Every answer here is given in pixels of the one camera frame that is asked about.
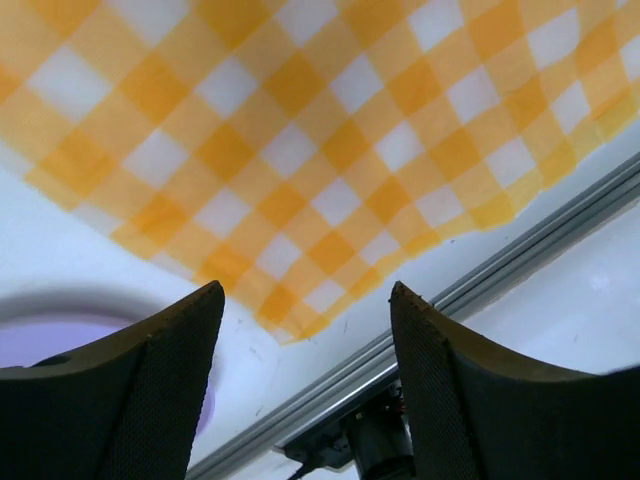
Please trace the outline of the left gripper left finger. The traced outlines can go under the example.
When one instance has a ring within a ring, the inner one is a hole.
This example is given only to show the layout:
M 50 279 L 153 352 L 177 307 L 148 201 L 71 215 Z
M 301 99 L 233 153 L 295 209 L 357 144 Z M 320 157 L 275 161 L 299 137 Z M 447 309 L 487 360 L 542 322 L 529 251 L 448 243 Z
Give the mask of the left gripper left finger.
M 92 343 L 2 369 L 2 478 L 185 478 L 224 306 L 212 281 Z

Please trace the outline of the yellow checkered cloth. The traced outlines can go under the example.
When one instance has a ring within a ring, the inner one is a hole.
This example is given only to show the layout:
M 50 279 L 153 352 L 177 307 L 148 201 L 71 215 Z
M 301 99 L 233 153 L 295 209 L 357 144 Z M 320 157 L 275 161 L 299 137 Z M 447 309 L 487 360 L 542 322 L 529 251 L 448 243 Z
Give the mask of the yellow checkered cloth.
M 1 164 L 284 341 L 639 117 L 635 1 L 5 1 Z

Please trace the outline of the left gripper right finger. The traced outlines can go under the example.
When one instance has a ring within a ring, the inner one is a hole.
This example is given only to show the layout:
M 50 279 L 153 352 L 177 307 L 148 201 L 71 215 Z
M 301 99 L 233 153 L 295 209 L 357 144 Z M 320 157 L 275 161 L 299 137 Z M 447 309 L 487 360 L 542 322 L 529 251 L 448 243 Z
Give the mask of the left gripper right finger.
M 390 297 L 421 479 L 635 479 L 639 371 L 593 375 L 504 347 L 406 285 Z

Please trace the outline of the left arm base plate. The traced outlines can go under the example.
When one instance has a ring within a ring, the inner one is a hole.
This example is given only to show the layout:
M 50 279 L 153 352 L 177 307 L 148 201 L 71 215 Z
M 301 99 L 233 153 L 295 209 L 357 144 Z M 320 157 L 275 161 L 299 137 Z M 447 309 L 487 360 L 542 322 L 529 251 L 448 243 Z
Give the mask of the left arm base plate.
M 303 479 L 352 463 L 360 479 L 415 479 L 413 447 L 400 381 L 374 387 L 287 441 L 280 451 Z

